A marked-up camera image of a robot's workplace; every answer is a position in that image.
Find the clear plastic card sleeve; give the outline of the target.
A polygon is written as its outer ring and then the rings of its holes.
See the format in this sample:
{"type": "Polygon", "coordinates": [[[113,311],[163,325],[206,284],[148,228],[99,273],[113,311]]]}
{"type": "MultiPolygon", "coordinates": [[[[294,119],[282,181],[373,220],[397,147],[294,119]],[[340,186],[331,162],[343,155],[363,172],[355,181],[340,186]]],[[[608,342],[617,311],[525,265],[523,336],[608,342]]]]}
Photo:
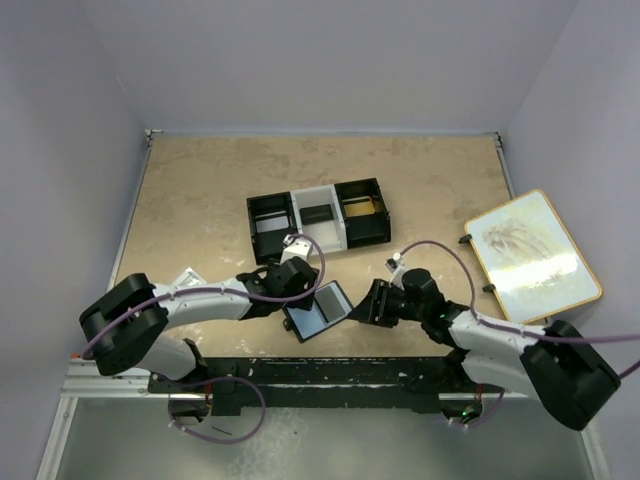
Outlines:
{"type": "Polygon", "coordinates": [[[193,268],[186,267],[172,282],[174,287],[195,287],[206,283],[206,280],[193,268]]]}

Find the black and white organizer tray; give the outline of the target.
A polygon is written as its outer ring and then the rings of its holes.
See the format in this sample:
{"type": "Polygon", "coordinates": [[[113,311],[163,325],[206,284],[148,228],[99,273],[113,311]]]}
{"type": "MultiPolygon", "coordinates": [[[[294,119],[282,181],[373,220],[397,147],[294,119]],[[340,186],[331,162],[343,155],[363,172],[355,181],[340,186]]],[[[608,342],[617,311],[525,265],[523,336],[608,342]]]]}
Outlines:
{"type": "Polygon", "coordinates": [[[391,219],[375,178],[341,182],[246,200],[258,265],[280,257],[289,234],[312,237],[325,254],[391,241],[391,219]]]}

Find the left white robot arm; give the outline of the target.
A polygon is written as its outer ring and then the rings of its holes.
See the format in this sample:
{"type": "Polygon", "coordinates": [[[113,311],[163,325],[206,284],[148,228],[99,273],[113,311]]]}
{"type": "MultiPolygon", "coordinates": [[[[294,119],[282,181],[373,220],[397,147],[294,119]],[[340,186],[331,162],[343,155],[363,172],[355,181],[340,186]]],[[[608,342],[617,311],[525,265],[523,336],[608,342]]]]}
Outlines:
{"type": "Polygon", "coordinates": [[[79,317],[86,338],[80,357],[103,376],[138,367],[171,380],[204,368],[190,340],[165,338],[178,326],[211,320],[268,317],[286,306],[308,310],[326,263],[318,269],[293,257],[279,264],[199,286],[152,283],[143,273],[127,276],[79,317]]]}

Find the black leather card holder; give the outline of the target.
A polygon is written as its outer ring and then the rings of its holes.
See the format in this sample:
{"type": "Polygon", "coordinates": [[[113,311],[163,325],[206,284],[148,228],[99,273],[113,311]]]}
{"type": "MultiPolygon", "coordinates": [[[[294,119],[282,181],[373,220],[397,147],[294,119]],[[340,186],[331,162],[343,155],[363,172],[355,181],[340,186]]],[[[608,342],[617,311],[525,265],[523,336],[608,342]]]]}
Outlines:
{"type": "Polygon", "coordinates": [[[316,291],[310,310],[285,308],[283,327],[304,343],[345,320],[352,310],[341,285],[333,280],[316,291]]]}

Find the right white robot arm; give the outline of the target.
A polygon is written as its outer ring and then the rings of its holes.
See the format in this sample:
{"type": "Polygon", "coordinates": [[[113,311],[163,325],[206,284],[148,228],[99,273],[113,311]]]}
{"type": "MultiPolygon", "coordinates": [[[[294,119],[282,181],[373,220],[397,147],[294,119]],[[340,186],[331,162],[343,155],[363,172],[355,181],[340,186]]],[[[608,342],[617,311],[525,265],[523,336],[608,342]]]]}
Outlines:
{"type": "Polygon", "coordinates": [[[432,341],[450,347],[454,376],[537,400],[572,430],[583,430],[621,386],[620,376],[570,324],[518,329],[477,319],[470,307],[446,299],[422,268],[396,283],[374,280],[349,316],[386,328],[418,322],[432,341]]]}

